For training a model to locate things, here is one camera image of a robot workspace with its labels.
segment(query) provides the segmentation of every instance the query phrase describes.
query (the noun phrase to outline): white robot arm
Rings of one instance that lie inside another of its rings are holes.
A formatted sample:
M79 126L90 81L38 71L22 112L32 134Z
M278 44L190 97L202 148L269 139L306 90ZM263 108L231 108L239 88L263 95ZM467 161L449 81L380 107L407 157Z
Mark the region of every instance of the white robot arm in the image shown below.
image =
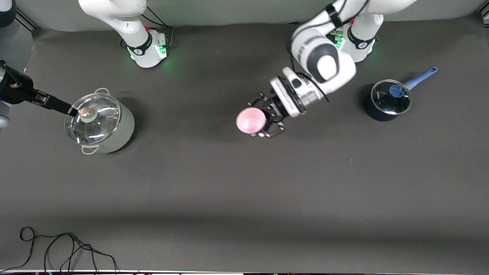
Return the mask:
M166 37L146 30L138 15L146 10L146 0L78 0L82 10L112 28L128 45L132 59L143 68L156 66L167 56Z
M285 78L277 76L270 80L273 96L267 98L260 93L250 102L251 108L243 110L237 117L238 128L252 137L271 138L283 132L282 120L285 117L305 114L308 105L343 87L356 74L351 53L338 50L326 38L327 34L358 16L353 26L358 24L359 27L352 27L355 43L359 44L359 40L372 41L383 22L380 14L399 12L415 1L337 0L326 6L314 18L300 25L291 38L291 55L309 75L285 67L282 70ZM259 109L263 115L250 110L252 108Z

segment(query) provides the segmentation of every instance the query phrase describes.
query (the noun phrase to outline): blue handle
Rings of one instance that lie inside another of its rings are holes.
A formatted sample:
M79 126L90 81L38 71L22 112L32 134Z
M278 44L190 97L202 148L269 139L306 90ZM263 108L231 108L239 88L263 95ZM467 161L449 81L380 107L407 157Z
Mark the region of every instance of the blue handle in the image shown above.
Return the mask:
M436 72L438 72L438 68L437 67L431 67L431 68L427 69L426 71L424 71L422 74L420 74L420 75L416 76L415 78L406 82L405 85L409 90L412 90L414 87L416 87L416 85L421 83L421 81L432 76Z

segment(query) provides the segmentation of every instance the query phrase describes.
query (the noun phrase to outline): pot handle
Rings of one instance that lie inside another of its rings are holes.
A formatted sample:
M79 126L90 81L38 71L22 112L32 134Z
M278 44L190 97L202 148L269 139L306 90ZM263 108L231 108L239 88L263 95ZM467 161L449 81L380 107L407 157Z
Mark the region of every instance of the pot handle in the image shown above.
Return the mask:
M421 81L432 76L436 72L438 72L438 68L437 67L431 67L431 68L427 69L426 71L422 72L420 75L418 75L415 78L406 82L405 85L409 90L412 90L414 87L416 87L416 85L421 83Z
M92 146L85 146L82 145L82 153L85 155L92 155L97 153L98 148L100 148L100 145L92 145ZM94 149L93 151L85 151L85 149Z
M106 88L98 88L95 90L95 93L106 93L108 95L110 95L111 93L109 92L109 90L107 90Z

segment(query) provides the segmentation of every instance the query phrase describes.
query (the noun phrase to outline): black band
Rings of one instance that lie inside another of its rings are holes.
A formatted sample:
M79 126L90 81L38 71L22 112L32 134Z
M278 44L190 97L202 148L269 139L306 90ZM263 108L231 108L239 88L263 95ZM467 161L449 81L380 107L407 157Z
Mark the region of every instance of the black band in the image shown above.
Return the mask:
M131 47L131 46L127 46L129 48L129 50L131 50L135 55L144 55L144 53L146 52L147 49L149 49L149 47L151 46L151 43L153 42L153 36L151 35L151 33L148 32L148 39L146 40L146 42L139 46L139 47Z
M361 40L361 39L358 39L357 37L355 37L355 35L353 35L353 33L352 33L352 27L351 26L348 28L347 35L348 35L348 39L350 39L350 41L353 44L355 44L355 47L357 49L365 49L374 40L374 38L371 38L369 40Z
M334 26L336 28L339 28L341 26L343 26L343 22L341 21L341 19L339 18L339 14L338 12L336 11L336 9L333 7L332 4L329 4L327 5L324 10L328 13L328 15L330 16L331 18L331 22L333 22Z

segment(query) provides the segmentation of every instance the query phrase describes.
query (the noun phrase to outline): pot lid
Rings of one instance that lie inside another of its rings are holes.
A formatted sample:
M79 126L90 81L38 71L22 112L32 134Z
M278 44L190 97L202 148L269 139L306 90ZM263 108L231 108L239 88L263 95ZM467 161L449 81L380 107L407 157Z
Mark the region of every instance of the pot lid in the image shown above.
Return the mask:
M377 109L389 115L405 113L412 104L409 89L395 80L382 80L375 84L371 99Z
M92 145L108 138L117 128L121 118L119 102L110 94L92 93L73 105L76 117L65 117L68 137L80 145Z

